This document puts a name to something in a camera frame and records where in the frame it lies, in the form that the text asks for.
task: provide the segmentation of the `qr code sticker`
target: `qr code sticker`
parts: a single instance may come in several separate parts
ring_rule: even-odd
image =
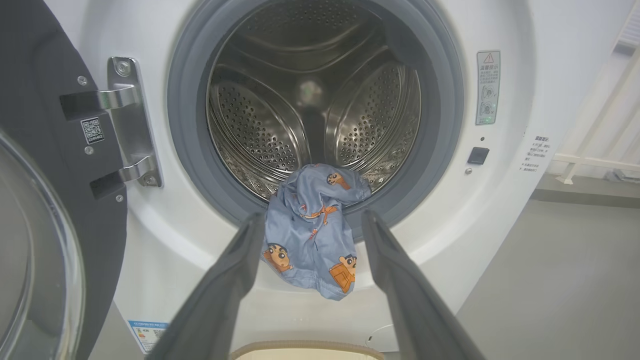
[[[84,131],[84,138],[87,144],[93,144],[104,140],[100,121],[97,117],[85,119],[80,122]]]

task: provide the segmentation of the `stainless steel drum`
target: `stainless steel drum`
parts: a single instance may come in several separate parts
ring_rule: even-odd
[[[357,170],[378,191],[409,155],[422,110],[417,72],[390,50],[382,20],[336,0],[279,1],[247,17],[207,98],[218,154],[264,200],[309,163]]]

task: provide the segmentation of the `black button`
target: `black button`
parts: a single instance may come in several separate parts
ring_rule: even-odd
[[[482,165],[484,164],[484,159],[486,159],[487,155],[489,155],[489,149],[485,149],[484,147],[474,147],[473,150],[471,150],[471,155],[469,155],[467,163]]]

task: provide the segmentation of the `screw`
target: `screw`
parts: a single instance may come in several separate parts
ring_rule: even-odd
[[[126,78],[131,73],[131,65],[127,61],[118,61],[116,64],[116,72],[118,75]]]
[[[146,175],[145,176],[145,183],[147,185],[155,185],[156,184],[156,179],[151,175]]]

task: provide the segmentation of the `gray rubber gasket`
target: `gray rubber gasket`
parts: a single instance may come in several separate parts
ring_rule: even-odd
[[[238,183],[220,160],[207,129],[207,85],[214,55],[231,31],[267,1],[202,2],[177,42],[168,77],[169,125],[182,166],[204,198],[236,225],[251,213],[265,211],[267,204]],[[464,107],[456,43],[437,10],[424,0],[371,0],[363,4],[373,10],[382,7],[404,22],[422,44],[431,64],[410,64],[419,67],[423,96],[420,128],[411,154],[386,186],[367,201],[344,211],[355,238],[362,236],[364,208],[373,209],[393,226],[435,187],[457,145]]]

